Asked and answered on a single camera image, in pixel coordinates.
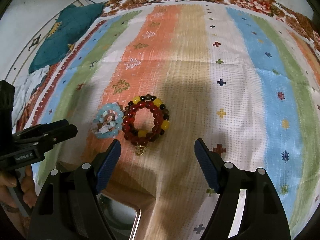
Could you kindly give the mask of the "person's left hand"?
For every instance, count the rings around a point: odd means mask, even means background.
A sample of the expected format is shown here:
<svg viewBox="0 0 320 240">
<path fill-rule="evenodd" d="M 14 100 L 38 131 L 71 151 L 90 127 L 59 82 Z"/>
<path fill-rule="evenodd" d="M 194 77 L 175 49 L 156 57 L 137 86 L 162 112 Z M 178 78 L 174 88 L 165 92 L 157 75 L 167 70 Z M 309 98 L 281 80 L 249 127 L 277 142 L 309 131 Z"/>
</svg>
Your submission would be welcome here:
<svg viewBox="0 0 320 240">
<path fill-rule="evenodd" d="M 7 212 L 29 216 L 37 195 L 30 165 L 24 168 L 21 178 L 1 171 L 1 204 Z"/>
</svg>

